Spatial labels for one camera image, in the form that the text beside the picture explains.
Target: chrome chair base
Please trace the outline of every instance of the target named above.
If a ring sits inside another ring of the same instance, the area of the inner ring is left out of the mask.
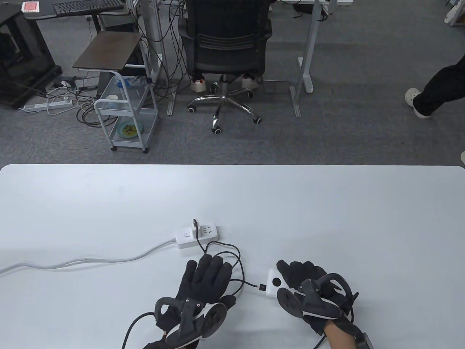
[[[217,91],[221,87],[221,94],[217,94]],[[234,96],[237,96],[238,94],[244,94],[247,93],[249,98],[253,97],[253,91],[249,88],[240,88],[238,90],[228,92],[228,87],[229,84],[227,82],[214,82],[211,87],[210,87],[210,93],[205,96],[200,96],[195,99],[193,99],[188,105],[187,105],[187,110],[190,113],[195,113],[196,109],[196,103],[197,102],[203,102],[203,101],[219,101],[218,107],[216,108],[215,114],[213,114],[212,118],[212,132],[214,134],[220,134],[221,133],[221,128],[219,128],[219,113],[223,109],[224,105],[226,103],[229,103],[246,113],[248,113],[251,117],[252,120],[255,124],[260,124],[262,119],[261,117],[257,116],[254,114],[252,108],[237,99],[234,98]]]

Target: black pants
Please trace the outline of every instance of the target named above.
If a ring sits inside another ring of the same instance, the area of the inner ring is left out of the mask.
[[[413,99],[413,106],[424,116],[430,116],[446,102],[465,97],[465,56],[454,66],[441,69],[421,94]]]

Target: office chair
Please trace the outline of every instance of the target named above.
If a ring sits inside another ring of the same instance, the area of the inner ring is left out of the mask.
[[[253,91],[229,92],[229,84],[242,74],[261,77],[265,72],[266,42],[272,35],[268,19],[270,0],[186,0],[188,18],[179,19],[179,34],[186,51],[187,73],[220,74],[209,95],[195,98],[187,110],[195,113],[202,101],[219,101],[212,119],[212,132],[221,133],[219,113],[226,103],[247,112],[253,122],[261,118],[252,108],[234,98]]]

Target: chair backrest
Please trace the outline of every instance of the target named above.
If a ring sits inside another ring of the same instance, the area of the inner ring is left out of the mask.
[[[187,0],[188,32],[199,47],[253,49],[265,32],[270,0]]]

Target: white power strip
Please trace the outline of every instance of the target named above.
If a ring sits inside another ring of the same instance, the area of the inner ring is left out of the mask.
[[[60,102],[50,102],[48,104],[48,110],[52,109],[60,109],[60,108],[71,108],[73,107],[73,101],[60,101]],[[41,110],[47,110],[47,103],[40,103],[40,104],[29,104],[24,106],[24,110],[28,112],[39,112]]]
[[[179,230],[176,232],[176,243],[179,248],[198,246],[195,236],[196,229],[194,226]],[[216,226],[213,223],[199,226],[199,242],[205,245],[210,241],[218,241]]]

